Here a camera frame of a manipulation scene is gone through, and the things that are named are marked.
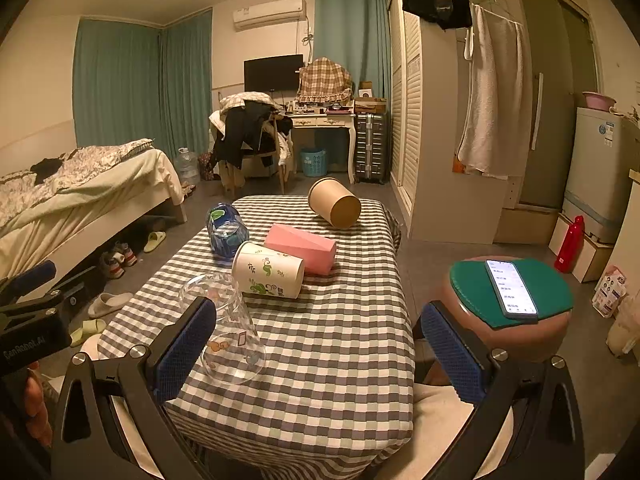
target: blue gripper pad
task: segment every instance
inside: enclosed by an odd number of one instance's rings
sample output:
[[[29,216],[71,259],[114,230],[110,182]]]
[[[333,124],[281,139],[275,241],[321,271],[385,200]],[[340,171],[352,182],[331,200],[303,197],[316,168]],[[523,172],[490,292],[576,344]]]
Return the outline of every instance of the blue gripper pad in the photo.
[[[156,367],[154,395],[160,403],[175,399],[216,327],[216,307],[204,300]]]
[[[478,405],[486,394],[482,372],[455,331],[431,303],[424,306],[420,325],[460,400]]]

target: television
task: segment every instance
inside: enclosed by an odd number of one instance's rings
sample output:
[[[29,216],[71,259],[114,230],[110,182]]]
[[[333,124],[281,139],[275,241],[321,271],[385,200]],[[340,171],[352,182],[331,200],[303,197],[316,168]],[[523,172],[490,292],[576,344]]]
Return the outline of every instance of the television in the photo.
[[[302,54],[249,59],[244,62],[244,91],[297,90],[298,70],[304,65]]]

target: clothes hanger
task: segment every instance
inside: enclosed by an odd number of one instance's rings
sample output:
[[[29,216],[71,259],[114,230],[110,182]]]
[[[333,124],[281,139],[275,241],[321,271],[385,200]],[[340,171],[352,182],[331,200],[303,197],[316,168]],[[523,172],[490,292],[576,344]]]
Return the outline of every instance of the clothes hanger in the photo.
[[[513,15],[504,8],[503,5],[500,4],[500,2],[498,0],[482,0],[480,3],[478,3],[479,6],[484,7],[486,4],[489,5],[495,5],[497,7],[500,7],[501,10],[503,10],[504,12],[506,12],[511,18],[513,17]]]

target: red bottle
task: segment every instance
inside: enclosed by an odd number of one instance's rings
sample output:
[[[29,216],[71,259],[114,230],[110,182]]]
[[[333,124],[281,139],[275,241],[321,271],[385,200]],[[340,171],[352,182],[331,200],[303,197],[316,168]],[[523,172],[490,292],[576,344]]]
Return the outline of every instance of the red bottle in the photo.
[[[575,256],[580,249],[582,243],[582,234],[584,233],[584,218],[582,216],[575,217],[566,230],[566,235],[562,241],[562,247],[558,252],[558,257],[554,263],[554,267],[560,272],[569,272],[573,267]]]

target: human hand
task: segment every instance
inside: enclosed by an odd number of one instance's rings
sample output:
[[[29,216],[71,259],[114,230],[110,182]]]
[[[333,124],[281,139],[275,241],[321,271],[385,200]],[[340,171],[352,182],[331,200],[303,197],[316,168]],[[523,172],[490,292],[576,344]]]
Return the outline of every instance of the human hand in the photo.
[[[49,414],[44,403],[42,382],[33,370],[40,367],[38,362],[29,365],[30,373],[24,387],[24,411],[31,418],[27,421],[27,431],[43,446],[51,446],[53,432],[49,424]]]

